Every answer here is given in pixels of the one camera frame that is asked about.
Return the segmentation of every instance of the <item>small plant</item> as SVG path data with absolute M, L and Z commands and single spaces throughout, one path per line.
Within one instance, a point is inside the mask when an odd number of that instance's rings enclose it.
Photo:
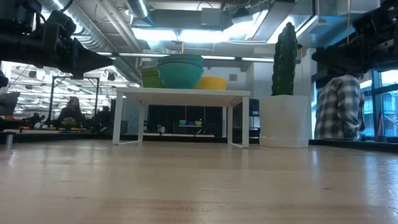
M 72 128 L 75 127 L 77 125 L 77 122 L 75 119 L 73 118 L 65 118 L 61 124 L 65 127 L 65 128 Z
M 288 22 L 275 46 L 272 96 L 293 95 L 296 58 L 296 32 L 292 23 Z

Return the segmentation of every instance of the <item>white table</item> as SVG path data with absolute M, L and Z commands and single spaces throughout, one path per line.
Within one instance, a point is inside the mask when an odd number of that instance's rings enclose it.
M 117 88 L 113 144 L 142 142 L 146 105 L 221 106 L 228 108 L 228 144 L 249 147 L 249 91 L 178 90 L 165 88 Z M 120 143 L 123 96 L 140 101 L 138 141 Z M 243 102 L 242 145 L 232 143 L 233 106 Z

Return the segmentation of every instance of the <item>plaid shirt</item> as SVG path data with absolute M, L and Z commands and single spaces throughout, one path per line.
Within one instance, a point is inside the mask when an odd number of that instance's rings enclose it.
M 365 130 L 364 94 L 351 75 L 334 78 L 318 94 L 315 139 L 350 139 Z

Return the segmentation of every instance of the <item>green bowl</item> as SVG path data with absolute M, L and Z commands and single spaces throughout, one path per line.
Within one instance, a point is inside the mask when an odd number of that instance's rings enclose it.
M 200 81 L 204 70 L 191 63 L 164 63 L 158 65 L 159 78 L 167 88 L 192 89 Z
M 182 62 L 182 63 L 190 63 L 192 65 L 199 66 L 203 68 L 203 62 L 198 62 L 196 60 L 189 60 L 189 59 L 170 59 L 170 60 L 163 60 L 161 62 L 157 62 L 158 65 L 162 65 L 164 63 L 175 63 L 175 62 Z
M 203 62 L 203 57 L 200 55 L 193 55 L 193 54 L 175 54 L 169 55 L 166 57 L 161 57 L 157 61 L 158 63 L 163 62 L 164 60 L 175 60 L 175 59 L 182 59 L 182 60 L 195 60 L 197 62 Z
M 142 84 L 145 88 L 165 88 L 156 67 L 144 69 L 141 74 Z

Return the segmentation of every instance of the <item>white planter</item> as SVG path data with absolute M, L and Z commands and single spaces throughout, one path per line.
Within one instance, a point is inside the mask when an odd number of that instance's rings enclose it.
M 270 96 L 260 100 L 260 145 L 308 147 L 305 96 Z

